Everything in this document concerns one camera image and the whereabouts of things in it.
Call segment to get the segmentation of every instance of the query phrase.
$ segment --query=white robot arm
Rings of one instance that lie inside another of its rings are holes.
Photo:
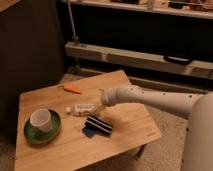
[[[144,91],[136,85],[122,85],[103,91],[101,103],[143,103],[188,118],[183,171],[213,170],[213,93],[206,95]]]

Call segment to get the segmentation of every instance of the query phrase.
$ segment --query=cup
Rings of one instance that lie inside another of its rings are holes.
[[[34,111],[30,116],[30,123],[33,127],[45,133],[53,128],[51,113],[48,109]]]

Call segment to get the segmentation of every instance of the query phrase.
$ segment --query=tabletop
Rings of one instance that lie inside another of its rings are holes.
[[[131,84],[123,71],[115,71],[71,82],[82,94],[64,91],[63,85],[21,94],[16,144],[16,171],[76,170],[145,145],[161,137],[161,132],[143,104],[107,107],[100,118],[113,125],[110,137],[82,133],[86,117],[67,115],[66,107],[79,103],[100,103],[100,89]],[[56,111],[62,122],[57,137],[44,145],[29,144],[23,133],[30,114],[39,109]]]

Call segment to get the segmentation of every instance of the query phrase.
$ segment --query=floor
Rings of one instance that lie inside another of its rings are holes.
[[[81,78],[65,74],[61,83]],[[187,121],[149,106],[147,109],[163,134],[161,139],[148,144],[138,159],[138,149],[133,149],[80,171],[179,171]],[[13,171],[14,159],[15,146],[0,136],[0,171]]]

